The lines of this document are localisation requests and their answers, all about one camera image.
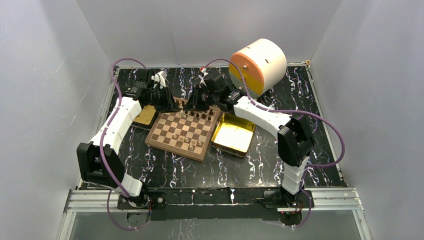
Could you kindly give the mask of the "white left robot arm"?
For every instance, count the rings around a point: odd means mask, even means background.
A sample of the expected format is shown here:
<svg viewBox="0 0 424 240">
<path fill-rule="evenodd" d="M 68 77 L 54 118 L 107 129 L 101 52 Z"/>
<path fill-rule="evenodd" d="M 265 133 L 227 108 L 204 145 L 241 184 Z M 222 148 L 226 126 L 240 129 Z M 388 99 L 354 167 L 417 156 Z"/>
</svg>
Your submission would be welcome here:
<svg viewBox="0 0 424 240">
<path fill-rule="evenodd" d="M 100 130 L 88 142 L 81 142 L 77 160 L 84 182 L 97 184 L 116 191 L 137 208 L 149 203 L 144 184 L 126 173 L 119 158 L 119 150 L 127 131 L 144 107 L 153 107 L 158 113 L 175 113 L 180 108 L 166 83 L 167 73 L 150 70 L 142 80 L 132 85 L 118 86 L 118 98 L 112 113 Z"/>
</svg>

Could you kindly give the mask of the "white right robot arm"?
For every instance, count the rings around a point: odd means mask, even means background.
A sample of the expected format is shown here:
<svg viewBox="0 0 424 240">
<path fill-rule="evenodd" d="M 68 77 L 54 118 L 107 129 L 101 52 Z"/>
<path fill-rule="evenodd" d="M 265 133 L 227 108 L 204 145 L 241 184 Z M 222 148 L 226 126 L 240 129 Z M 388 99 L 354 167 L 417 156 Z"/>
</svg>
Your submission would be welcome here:
<svg viewBox="0 0 424 240">
<path fill-rule="evenodd" d="M 298 113 L 277 112 L 250 97 L 243 86 L 236 87 L 218 72 L 208 73 L 202 68 L 196 84 L 184 105 L 187 112 L 203 112 L 217 106 L 224 112 L 233 111 L 236 117 L 248 120 L 272 134 L 284 163 L 281 199 L 288 207 L 295 207 L 302 199 L 304 172 L 315 139 L 308 121 Z"/>
</svg>

